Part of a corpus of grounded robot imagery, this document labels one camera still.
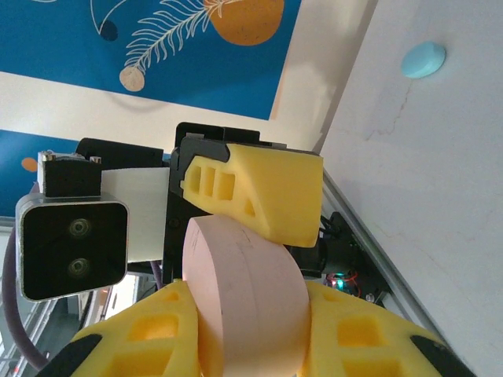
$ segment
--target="black camera housing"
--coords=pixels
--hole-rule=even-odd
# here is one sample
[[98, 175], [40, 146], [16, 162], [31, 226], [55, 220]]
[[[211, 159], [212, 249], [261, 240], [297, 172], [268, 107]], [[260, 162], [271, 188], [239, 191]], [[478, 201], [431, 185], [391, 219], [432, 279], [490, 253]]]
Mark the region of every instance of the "black camera housing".
[[42, 301], [122, 280], [127, 271], [124, 204], [101, 197], [25, 198], [18, 213], [18, 268], [26, 298]]

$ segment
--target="white wall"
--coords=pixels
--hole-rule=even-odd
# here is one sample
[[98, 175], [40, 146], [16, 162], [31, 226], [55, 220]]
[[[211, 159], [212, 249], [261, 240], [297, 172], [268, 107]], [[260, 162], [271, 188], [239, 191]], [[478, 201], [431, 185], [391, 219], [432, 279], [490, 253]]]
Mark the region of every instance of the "white wall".
[[[503, 375], [503, 6], [382, 0], [323, 148], [325, 168], [445, 338]], [[434, 75], [400, 63], [447, 50]]]

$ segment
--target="painted mural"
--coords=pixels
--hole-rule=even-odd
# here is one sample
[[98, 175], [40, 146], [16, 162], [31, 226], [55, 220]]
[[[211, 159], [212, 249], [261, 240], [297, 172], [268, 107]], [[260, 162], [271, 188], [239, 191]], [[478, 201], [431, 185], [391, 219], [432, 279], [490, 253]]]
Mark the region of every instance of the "painted mural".
[[0, 0], [0, 71], [268, 119], [300, 0]]

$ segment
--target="yellow 3d-printed part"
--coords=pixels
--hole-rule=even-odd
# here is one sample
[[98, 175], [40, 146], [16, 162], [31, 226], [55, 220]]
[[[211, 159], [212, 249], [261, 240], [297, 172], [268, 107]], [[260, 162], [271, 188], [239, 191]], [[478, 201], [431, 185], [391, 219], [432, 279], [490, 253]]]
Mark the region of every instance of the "yellow 3d-printed part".
[[183, 197], [226, 214], [265, 239], [312, 247], [319, 233], [323, 159], [300, 152], [228, 144], [227, 163], [197, 156]]
[[129, 309], [81, 330], [103, 338], [72, 377], [200, 377], [197, 310], [176, 281]]
[[377, 306], [308, 282], [310, 349], [299, 377], [441, 377], [410, 340], [429, 331]]

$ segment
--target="purple cable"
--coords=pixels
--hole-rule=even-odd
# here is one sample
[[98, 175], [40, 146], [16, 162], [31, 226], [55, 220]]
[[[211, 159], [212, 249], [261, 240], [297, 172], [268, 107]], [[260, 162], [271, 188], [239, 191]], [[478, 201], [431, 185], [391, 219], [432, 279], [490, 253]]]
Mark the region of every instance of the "purple cable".
[[[35, 184], [30, 193], [38, 191], [39, 186]], [[19, 308], [17, 307], [15, 229], [10, 233], [9, 240], [7, 241], [6, 256], [3, 261], [2, 300], [7, 327], [13, 336], [18, 350], [33, 368], [38, 371], [41, 370], [46, 366], [47, 359], [36, 349], [26, 330], [24, 330]]]
[[160, 271], [159, 262], [158, 261], [150, 261], [150, 265], [152, 266], [152, 272], [154, 273], [154, 279], [156, 279], [157, 289], [163, 287], [163, 274]]

